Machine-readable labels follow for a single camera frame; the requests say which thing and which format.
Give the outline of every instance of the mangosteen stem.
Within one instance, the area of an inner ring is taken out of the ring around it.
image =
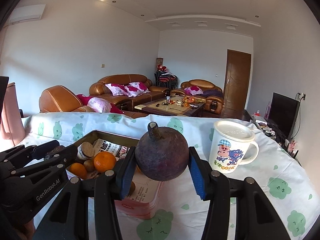
[[[156,122],[151,122],[148,124],[149,137],[152,141],[158,141],[161,139],[161,134],[159,133],[158,125]]]

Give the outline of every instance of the cartoon cloud pattern tablecloth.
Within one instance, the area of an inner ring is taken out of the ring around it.
[[[213,123],[219,119],[195,117],[168,117],[150,115],[131,119],[119,114],[101,113],[45,113],[24,118],[27,137],[22,144],[41,144],[57,139],[67,146],[92,130],[102,130],[132,138],[140,138],[150,121],[159,126],[172,127],[181,132],[189,146],[194,146],[202,159],[208,159]],[[233,119],[253,129],[260,152],[255,161],[239,166],[228,177],[253,177],[263,189],[291,239],[302,239],[320,213],[320,199],[304,169],[266,137],[253,124]],[[51,200],[35,217],[37,226],[49,208]],[[231,213],[228,239],[234,239],[236,200],[230,200]],[[156,215],[141,220],[118,212],[123,239],[130,240],[196,240],[201,239],[208,202],[196,195],[189,170],[178,178],[165,182],[159,197]],[[90,239],[95,239],[93,200],[89,202]]]

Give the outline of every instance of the floor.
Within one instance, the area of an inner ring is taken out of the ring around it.
[[[203,111],[202,117],[211,117],[211,118],[233,118],[240,119],[243,121],[250,121],[250,116],[247,110],[236,111],[232,109],[223,108],[221,114],[213,114],[208,111]]]

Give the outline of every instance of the wooden door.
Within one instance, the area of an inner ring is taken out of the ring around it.
[[[224,107],[244,110],[247,100],[251,68],[251,54],[228,49]]]

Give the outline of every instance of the air conditioner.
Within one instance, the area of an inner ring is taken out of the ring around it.
[[[10,15],[9,25],[41,20],[45,4],[37,4],[15,8]]]

